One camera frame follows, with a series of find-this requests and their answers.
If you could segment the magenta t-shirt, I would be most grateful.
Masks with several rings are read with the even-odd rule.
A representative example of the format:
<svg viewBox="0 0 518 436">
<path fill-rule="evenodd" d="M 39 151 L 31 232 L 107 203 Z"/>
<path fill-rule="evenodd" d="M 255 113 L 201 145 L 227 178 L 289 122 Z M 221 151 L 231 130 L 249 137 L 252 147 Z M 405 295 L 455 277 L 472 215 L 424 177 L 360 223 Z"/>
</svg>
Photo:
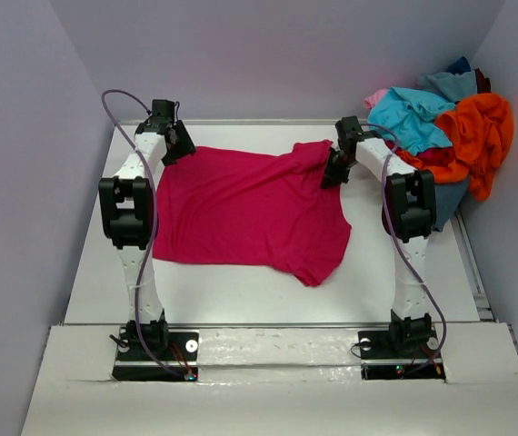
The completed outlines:
<svg viewBox="0 0 518 436">
<path fill-rule="evenodd" d="M 267 266 L 309 287 L 342 263 L 351 237 L 338 187 L 324 189 L 331 141 L 286 154 L 200 147 L 158 184 L 156 260 Z"/>
</svg>

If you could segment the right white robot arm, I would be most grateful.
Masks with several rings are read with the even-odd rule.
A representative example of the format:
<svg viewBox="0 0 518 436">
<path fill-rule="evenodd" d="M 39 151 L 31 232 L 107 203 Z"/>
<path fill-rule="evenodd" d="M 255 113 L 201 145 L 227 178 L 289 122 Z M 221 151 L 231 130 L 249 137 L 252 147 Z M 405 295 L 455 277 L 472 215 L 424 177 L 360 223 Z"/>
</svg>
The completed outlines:
<svg viewBox="0 0 518 436">
<path fill-rule="evenodd" d="M 425 252 L 436 218 L 433 174 L 406 163 L 382 139 L 340 139 L 330 149 L 322 187 L 347 183 L 356 164 L 367 168 L 381 184 L 382 221 L 394 252 L 390 322 L 384 330 L 359 332 L 359 356 L 365 360 L 413 358 L 434 338 L 423 279 Z"/>
</svg>

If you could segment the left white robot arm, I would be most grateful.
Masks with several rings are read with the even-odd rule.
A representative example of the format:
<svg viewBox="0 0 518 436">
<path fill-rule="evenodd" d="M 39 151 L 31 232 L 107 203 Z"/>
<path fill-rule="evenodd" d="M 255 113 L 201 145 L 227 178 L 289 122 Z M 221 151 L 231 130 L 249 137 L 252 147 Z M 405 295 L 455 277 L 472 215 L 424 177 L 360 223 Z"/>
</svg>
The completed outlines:
<svg viewBox="0 0 518 436">
<path fill-rule="evenodd" d="M 181 120 L 164 123 L 150 117 L 126 139 L 132 151 L 113 176 L 101 178 L 98 199 L 104 234 L 121 260 L 130 303 L 119 346 L 156 357 L 168 348 L 169 331 L 154 278 L 159 228 L 154 173 L 159 164 L 176 164 L 196 148 Z"/>
</svg>

